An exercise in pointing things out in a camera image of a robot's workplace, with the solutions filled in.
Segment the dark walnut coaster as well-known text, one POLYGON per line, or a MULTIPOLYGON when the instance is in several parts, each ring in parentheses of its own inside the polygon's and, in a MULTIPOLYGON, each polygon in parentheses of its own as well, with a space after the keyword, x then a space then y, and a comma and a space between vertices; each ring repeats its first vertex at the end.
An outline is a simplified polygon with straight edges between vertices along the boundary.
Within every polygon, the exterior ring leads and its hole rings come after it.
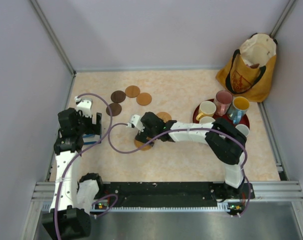
POLYGON ((126 99, 126 94, 122 90, 116 90, 111 94, 110 99, 113 103, 119 104, 126 99))
POLYGON ((111 103, 109 107, 106 108, 106 114, 109 116, 118 116, 122 112, 122 106, 119 103, 111 103))

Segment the light wood coaster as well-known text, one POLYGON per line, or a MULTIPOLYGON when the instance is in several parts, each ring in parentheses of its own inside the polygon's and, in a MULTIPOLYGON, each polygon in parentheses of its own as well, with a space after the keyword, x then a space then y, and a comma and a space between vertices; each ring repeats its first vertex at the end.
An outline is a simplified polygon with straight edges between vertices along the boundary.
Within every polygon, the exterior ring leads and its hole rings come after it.
POLYGON ((136 85, 130 85, 125 89, 125 94, 129 98, 136 98, 140 92, 140 88, 136 85))
POLYGON ((147 92, 142 92, 136 97, 136 102, 141 106, 147 106, 152 102, 152 96, 147 92))

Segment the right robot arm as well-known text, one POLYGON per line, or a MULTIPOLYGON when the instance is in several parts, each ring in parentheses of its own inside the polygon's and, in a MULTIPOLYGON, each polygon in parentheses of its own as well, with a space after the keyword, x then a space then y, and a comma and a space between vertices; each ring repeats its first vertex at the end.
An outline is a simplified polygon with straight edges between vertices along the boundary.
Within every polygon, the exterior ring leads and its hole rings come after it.
POLYGON ((247 161, 247 137, 224 118, 210 123, 183 123, 177 120, 165 122, 153 112, 143 116, 134 114, 129 126, 138 129, 135 140, 154 145, 154 140, 162 142, 194 142, 210 147, 215 156, 225 166, 222 189, 214 189, 218 199, 236 198, 244 190, 244 165, 247 161))

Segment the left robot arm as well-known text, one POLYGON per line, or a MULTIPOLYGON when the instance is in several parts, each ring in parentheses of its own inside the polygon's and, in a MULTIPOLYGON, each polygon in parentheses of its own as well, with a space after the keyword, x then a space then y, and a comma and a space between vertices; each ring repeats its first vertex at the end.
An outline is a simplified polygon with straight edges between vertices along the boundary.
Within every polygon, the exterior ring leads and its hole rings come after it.
POLYGON ((90 211, 94 198, 104 195, 105 186, 97 173, 77 179, 84 135, 101 136, 101 113, 97 122, 81 110, 68 108, 58 113, 60 125, 53 146, 56 160, 56 180, 48 213, 42 225, 53 240, 76 240, 91 233, 90 211))

